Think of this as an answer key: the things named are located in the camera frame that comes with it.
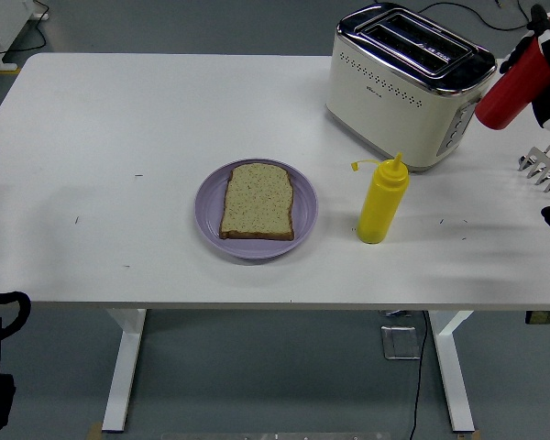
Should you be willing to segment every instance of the lavender plate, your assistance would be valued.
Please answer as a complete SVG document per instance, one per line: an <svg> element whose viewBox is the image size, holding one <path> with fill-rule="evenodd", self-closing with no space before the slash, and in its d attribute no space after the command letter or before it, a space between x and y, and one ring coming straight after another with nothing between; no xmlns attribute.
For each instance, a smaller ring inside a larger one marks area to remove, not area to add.
<svg viewBox="0 0 550 440"><path fill-rule="evenodd" d="M218 236L224 196L230 171L245 163L268 163L287 170L293 185L291 219L295 238L292 241L257 239L221 239ZM318 216L318 199L314 187L307 178L289 165L270 159L244 159L228 163L210 174L195 196L195 221L203 236L224 252L242 259L270 259L288 252L302 243L312 231Z"/></svg>

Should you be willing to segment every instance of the table leg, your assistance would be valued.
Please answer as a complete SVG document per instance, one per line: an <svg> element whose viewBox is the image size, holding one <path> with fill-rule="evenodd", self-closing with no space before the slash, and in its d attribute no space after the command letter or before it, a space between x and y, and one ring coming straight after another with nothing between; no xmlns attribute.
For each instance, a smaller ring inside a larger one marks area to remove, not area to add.
<svg viewBox="0 0 550 440"><path fill-rule="evenodd" d="M468 405L467 389L460 370L457 346L452 332L470 315L472 311L438 312L430 311L430 321L438 362L442 373L446 402L450 412L450 423L455 432L474 432L475 425Z"/></svg>
<svg viewBox="0 0 550 440"><path fill-rule="evenodd" d="M137 367L138 348L147 309L108 309L108 313L122 328L122 339L116 358L102 431L122 432L125 429L130 390Z"/></svg>

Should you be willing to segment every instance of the bread slice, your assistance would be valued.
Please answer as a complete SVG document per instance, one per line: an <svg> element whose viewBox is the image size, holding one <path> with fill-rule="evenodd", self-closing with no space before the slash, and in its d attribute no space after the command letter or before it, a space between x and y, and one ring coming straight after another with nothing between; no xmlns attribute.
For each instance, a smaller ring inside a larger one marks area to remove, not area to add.
<svg viewBox="0 0 550 440"><path fill-rule="evenodd" d="M220 238L293 240L293 185L277 165L248 163L230 173Z"/></svg>

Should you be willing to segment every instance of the toaster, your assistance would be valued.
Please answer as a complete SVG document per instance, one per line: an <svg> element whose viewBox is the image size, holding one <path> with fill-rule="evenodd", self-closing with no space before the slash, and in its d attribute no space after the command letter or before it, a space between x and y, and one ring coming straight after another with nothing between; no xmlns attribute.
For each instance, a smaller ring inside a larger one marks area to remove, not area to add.
<svg viewBox="0 0 550 440"><path fill-rule="evenodd" d="M326 106L382 156L425 171L457 148L496 68L482 47L377 3L336 27Z"/></svg>

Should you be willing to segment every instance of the mustard bottle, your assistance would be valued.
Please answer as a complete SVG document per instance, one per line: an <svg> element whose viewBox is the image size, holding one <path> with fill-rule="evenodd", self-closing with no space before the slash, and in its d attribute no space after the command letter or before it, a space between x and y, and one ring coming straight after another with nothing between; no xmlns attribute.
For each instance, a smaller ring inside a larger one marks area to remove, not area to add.
<svg viewBox="0 0 550 440"><path fill-rule="evenodd" d="M388 159L379 165L368 187L367 198L363 203L357 226L357 235L365 243L380 243L383 241L397 208L402 201L405 190L410 183L410 176L405 164L402 163L402 154L398 153L395 159ZM352 164L354 171L358 170L359 162Z"/></svg>

